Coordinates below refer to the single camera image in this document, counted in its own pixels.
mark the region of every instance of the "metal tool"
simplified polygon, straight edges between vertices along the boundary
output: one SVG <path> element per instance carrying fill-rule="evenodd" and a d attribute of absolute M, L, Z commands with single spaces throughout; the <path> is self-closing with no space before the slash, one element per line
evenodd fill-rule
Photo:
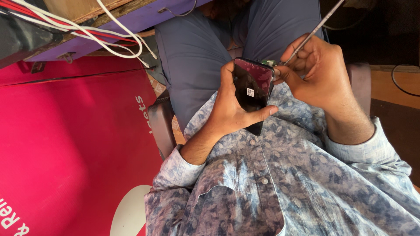
<path fill-rule="evenodd" d="M 281 66 L 286 65 L 289 63 L 289 61 L 305 46 L 305 44 L 311 39 L 311 37 L 316 33 L 316 31 L 321 28 L 321 26 L 330 18 L 330 16 L 333 15 L 333 13 L 339 8 L 339 6 L 344 2 L 344 0 L 339 0 L 339 2 L 328 12 L 328 14 L 321 20 L 321 22 L 315 27 L 314 30 L 303 40 L 299 46 L 294 50 L 294 52 L 291 54 L 289 59 L 285 62 L 280 63 Z"/>

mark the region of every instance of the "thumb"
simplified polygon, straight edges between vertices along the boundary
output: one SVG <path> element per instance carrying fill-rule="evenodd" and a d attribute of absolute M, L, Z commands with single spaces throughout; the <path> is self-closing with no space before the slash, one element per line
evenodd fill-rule
<path fill-rule="evenodd" d="M 266 106 L 265 108 L 250 112 L 247 114 L 249 125 L 255 124 L 257 122 L 267 119 L 270 115 L 276 113 L 278 107 L 274 105 Z"/>
<path fill-rule="evenodd" d="M 303 86 L 306 84 L 305 81 L 300 78 L 292 69 L 287 66 L 275 66 L 279 73 L 279 78 L 286 82 L 286 84 L 290 87 L 291 91 L 294 91 L 299 86 Z"/>

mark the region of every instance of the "qr code sticker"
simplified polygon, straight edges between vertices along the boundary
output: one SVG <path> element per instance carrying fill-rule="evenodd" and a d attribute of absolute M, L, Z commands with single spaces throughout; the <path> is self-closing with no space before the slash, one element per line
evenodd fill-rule
<path fill-rule="evenodd" d="M 251 96 L 251 97 L 254 97 L 254 90 L 250 89 L 250 88 L 247 88 L 247 95 Z"/>

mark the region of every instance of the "shirt cuff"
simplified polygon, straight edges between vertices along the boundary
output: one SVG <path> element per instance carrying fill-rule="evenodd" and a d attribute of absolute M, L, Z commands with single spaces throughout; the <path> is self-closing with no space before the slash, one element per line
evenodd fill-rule
<path fill-rule="evenodd" d="M 396 161 L 394 148 L 388 142 L 378 117 L 373 116 L 375 133 L 364 143 L 358 145 L 338 144 L 328 137 L 328 131 L 324 130 L 325 146 L 327 152 L 344 163 L 367 163 L 387 164 Z"/>
<path fill-rule="evenodd" d="M 165 179 L 167 185 L 171 187 L 188 187 L 195 184 L 205 163 L 202 165 L 192 165 L 182 158 L 179 153 L 183 145 L 178 144 L 171 155 L 163 162 L 160 167 L 160 179 Z"/>

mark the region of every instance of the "shirt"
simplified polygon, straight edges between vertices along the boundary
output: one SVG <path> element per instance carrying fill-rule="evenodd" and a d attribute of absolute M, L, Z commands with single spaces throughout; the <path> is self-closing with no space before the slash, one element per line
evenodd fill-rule
<path fill-rule="evenodd" d="M 217 92 L 188 123 L 191 138 Z M 411 168 L 378 118 L 359 145 L 328 138 L 323 110 L 276 85 L 260 136 L 225 135 L 205 164 L 187 163 L 178 145 L 144 197 L 147 235 L 420 235 L 420 195 Z"/>

